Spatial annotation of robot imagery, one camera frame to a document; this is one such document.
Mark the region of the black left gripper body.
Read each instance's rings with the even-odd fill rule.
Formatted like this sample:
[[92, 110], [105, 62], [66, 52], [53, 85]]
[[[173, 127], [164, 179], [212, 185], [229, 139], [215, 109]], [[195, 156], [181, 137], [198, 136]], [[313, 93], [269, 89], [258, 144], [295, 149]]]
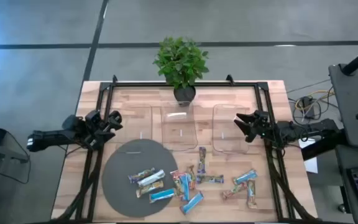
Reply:
[[86, 143], [86, 147], [88, 149], [98, 149], [99, 146], [99, 135], [102, 132], [109, 132], [106, 131], [105, 129], [107, 128], [107, 123], [102, 121], [99, 124], [98, 128], [89, 128], [87, 125], [87, 130], [88, 130], [88, 136], [85, 138], [85, 143]]

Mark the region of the white paper sheet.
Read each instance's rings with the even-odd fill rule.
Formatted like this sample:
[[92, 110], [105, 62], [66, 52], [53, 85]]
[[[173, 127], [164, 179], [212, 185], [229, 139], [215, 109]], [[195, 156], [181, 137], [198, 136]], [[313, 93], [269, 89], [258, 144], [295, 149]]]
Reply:
[[[314, 144], [316, 141], [314, 139], [308, 139], [307, 141], [298, 140], [299, 146], [303, 149], [306, 146]], [[317, 158], [308, 159], [304, 161], [304, 165], [307, 172], [317, 174], [318, 173], [318, 163]]]

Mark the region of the green leafy plant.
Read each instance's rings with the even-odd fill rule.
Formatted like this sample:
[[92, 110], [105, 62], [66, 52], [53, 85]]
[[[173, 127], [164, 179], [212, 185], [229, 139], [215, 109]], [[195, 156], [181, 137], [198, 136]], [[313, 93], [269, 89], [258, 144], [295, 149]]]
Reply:
[[158, 75], [163, 75], [174, 89], [193, 86], [209, 72], [208, 51], [201, 50], [194, 40], [166, 37], [159, 45], [153, 64], [158, 67]]

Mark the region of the grey round mat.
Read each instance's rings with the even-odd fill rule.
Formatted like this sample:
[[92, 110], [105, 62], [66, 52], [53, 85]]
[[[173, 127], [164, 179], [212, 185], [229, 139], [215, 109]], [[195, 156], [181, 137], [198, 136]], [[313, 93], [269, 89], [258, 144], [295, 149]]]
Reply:
[[148, 194], [137, 197], [139, 186], [130, 182], [129, 176], [151, 168], [165, 172], [161, 191], [174, 188], [170, 173], [178, 166], [172, 153], [160, 143], [149, 139], [132, 140], [110, 156], [104, 166], [102, 186], [107, 202], [115, 211], [125, 217], [143, 218], [163, 210], [170, 203], [171, 198], [150, 203]]

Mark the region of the tan blue granola bar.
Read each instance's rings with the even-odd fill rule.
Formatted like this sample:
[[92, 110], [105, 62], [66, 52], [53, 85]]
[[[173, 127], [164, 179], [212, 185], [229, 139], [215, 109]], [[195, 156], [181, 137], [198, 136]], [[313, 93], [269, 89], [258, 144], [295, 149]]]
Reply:
[[247, 205], [250, 209], [257, 209], [255, 201], [255, 180], [247, 181]]

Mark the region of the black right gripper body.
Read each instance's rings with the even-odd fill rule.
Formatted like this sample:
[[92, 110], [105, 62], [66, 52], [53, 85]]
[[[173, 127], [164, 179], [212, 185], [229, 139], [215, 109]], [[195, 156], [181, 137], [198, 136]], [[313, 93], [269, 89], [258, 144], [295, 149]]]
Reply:
[[254, 111], [255, 121], [253, 127], [255, 133], [261, 138], [273, 139], [275, 137], [274, 125], [270, 122], [269, 113], [266, 111]]

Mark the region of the black power adapter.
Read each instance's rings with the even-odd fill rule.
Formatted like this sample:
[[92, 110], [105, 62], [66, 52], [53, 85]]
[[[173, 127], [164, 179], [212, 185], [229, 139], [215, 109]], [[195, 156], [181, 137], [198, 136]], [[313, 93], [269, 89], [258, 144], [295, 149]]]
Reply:
[[304, 115], [304, 118], [313, 119], [314, 112], [314, 99], [311, 96], [304, 96], [299, 100], [298, 107]]

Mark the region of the clear plastic bin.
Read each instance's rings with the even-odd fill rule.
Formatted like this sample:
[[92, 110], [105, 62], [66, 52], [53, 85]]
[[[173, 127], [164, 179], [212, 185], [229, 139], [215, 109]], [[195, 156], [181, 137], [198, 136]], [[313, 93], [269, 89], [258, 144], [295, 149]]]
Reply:
[[136, 139], [152, 139], [152, 107], [146, 104], [123, 103], [111, 110], [120, 112], [123, 128], [115, 131], [111, 142], [124, 144]]
[[223, 154], [247, 154], [249, 145], [235, 124], [237, 113], [245, 113], [241, 105], [218, 104], [213, 108], [213, 147]]
[[164, 101], [160, 112], [165, 148], [183, 152], [198, 145], [193, 105], [189, 101]]

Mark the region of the round plant pot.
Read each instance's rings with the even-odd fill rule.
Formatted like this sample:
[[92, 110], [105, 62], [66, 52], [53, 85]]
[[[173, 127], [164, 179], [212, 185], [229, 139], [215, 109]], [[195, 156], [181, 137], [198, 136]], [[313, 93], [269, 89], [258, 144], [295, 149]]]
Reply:
[[174, 89], [174, 97], [180, 106], [189, 105], [196, 96], [196, 89], [193, 86]]

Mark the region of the orange green granola bar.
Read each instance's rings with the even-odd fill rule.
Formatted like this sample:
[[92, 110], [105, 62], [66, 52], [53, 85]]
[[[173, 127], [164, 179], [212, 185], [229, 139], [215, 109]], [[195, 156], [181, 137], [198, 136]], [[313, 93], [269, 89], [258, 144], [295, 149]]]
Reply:
[[194, 165], [188, 166], [186, 168], [186, 173], [188, 174], [189, 188], [194, 190], [196, 188], [196, 176], [194, 173]]

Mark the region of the red brown granola bar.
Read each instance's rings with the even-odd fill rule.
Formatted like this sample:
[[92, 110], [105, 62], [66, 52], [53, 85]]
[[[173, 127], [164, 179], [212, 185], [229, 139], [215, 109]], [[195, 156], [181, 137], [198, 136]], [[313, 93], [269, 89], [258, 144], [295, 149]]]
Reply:
[[222, 196], [223, 200], [227, 200], [229, 197], [232, 197], [233, 195], [245, 190], [246, 188], [247, 188], [246, 184], [241, 183], [241, 184], [235, 185], [231, 190], [223, 191], [221, 193], [221, 196]]

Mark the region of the purple granola bar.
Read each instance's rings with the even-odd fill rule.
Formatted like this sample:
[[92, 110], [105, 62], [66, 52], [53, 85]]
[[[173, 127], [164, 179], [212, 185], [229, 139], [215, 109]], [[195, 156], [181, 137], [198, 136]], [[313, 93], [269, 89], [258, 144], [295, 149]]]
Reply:
[[224, 176], [223, 175], [197, 175], [196, 181], [198, 184], [202, 184], [205, 182], [214, 183], [214, 184], [223, 184], [224, 183]]
[[199, 174], [205, 174], [205, 159], [206, 159], [206, 148], [199, 147], [199, 161], [198, 161], [198, 171]]
[[130, 180], [130, 183], [133, 184], [133, 183], [136, 183], [152, 174], [155, 173], [155, 168], [151, 168], [151, 169], [146, 169], [146, 170], [143, 170], [137, 174], [134, 174], [134, 175], [129, 175], [128, 178]]

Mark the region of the grey side desk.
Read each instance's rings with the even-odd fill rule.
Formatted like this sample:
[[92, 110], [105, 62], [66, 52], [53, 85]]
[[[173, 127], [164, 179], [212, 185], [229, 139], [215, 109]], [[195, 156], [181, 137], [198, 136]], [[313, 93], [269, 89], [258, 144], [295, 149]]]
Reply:
[[329, 66], [329, 76], [346, 133], [347, 141], [358, 147], [358, 70], [353, 76], [342, 73], [339, 65]]

